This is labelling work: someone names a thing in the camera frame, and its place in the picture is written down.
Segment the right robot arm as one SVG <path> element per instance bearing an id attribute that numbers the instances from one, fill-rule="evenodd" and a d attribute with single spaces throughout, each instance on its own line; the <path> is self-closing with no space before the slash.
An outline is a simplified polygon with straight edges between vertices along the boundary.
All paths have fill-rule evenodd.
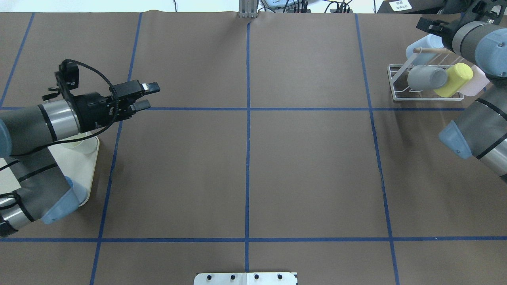
<path id="1" fill-rule="evenodd" d="M 506 28 L 501 16 L 468 12 L 445 22 L 422 17 L 416 27 L 440 36 L 446 49 L 472 63 L 482 82 L 459 89 L 474 101 L 440 133 L 440 141 L 462 159 L 476 158 L 502 181 L 507 173 Z"/>

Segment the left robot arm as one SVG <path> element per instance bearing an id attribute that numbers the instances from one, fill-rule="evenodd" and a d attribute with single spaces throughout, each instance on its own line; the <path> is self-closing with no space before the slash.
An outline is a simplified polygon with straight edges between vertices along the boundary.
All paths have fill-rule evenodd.
<path id="1" fill-rule="evenodd" d="M 1 237 L 31 222 L 56 222 L 76 211 L 86 195 L 61 170 L 49 147 L 71 137 L 131 118 L 150 107 L 142 97 L 160 91 L 158 83 L 132 80 L 110 87 L 111 96 L 97 92 L 73 96 L 72 81 L 58 79 L 62 99 L 1 114 L 1 158 L 19 183 L 1 195 Z"/>

